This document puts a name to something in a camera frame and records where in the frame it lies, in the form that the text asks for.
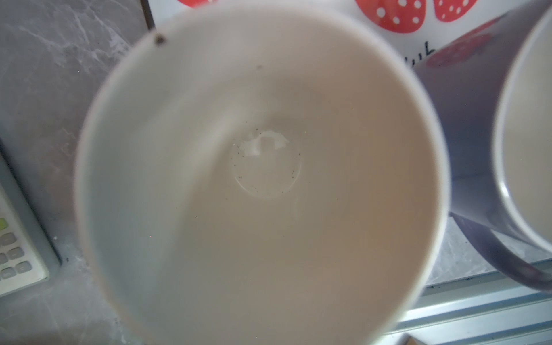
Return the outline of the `white mug blue handle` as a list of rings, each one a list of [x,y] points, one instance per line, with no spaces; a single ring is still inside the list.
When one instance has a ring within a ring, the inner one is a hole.
[[[310,1],[221,1],[145,35],[94,99],[75,211],[146,344],[370,344],[444,237],[444,134],[380,35]]]

